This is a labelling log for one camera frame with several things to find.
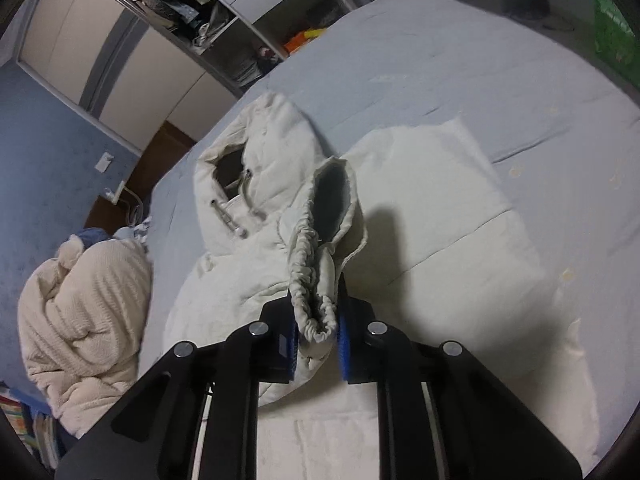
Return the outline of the cream white hooded jacket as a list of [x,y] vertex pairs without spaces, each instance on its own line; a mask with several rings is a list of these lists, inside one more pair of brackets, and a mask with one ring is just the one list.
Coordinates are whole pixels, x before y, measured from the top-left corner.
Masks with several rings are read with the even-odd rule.
[[344,156],[279,93],[244,107],[193,169],[204,252],[164,343],[205,346],[293,299],[297,368],[259,389],[262,479],[372,479],[375,388],[330,382],[337,286],[411,339],[456,340],[589,469],[596,394],[559,281],[459,119],[367,133]]

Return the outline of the white wardrobe sliding door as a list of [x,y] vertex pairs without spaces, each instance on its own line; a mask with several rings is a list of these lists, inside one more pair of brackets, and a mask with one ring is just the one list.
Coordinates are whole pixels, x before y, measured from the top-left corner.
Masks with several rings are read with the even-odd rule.
[[241,95],[220,70],[125,0],[32,0],[17,61],[136,154],[165,122],[201,140]]

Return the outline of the brown wooden headboard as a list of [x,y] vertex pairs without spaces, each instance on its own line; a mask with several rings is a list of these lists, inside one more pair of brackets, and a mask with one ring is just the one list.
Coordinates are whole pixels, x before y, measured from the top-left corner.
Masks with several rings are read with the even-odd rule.
[[149,212],[154,186],[194,144],[190,136],[164,122],[124,181],[117,202],[99,196],[89,211],[85,228],[100,228],[113,234],[123,226],[140,223]]

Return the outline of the light blue bed sheet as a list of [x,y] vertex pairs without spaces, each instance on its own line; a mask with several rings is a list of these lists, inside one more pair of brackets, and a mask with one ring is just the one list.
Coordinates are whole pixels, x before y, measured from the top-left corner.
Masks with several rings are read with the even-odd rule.
[[597,463],[639,399],[638,106],[570,50],[456,0],[376,0],[347,14],[255,84],[160,180],[140,370],[172,346],[169,311],[204,252],[195,162],[266,93],[303,114],[329,158],[375,129],[464,123],[578,321]]

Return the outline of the cream knitted blanket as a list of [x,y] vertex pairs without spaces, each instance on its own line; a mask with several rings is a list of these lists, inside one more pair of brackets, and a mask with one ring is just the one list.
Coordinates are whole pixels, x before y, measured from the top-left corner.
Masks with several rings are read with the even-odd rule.
[[136,382],[152,266],[136,240],[71,236],[27,280],[17,307],[27,377],[76,438]]

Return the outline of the white wall socket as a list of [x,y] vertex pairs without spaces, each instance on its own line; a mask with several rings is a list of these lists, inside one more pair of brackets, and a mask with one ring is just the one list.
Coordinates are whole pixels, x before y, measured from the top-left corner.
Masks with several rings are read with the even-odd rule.
[[104,174],[104,172],[110,168],[113,160],[114,156],[111,153],[104,152],[96,163],[96,166],[94,166],[94,169],[99,171],[100,174]]

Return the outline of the stacked books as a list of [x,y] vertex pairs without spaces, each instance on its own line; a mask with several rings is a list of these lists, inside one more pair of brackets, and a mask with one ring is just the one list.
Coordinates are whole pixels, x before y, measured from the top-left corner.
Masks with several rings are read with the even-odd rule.
[[47,471],[56,471],[61,459],[61,445],[56,420],[49,409],[5,384],[1,384],[1,409],[27,451]]

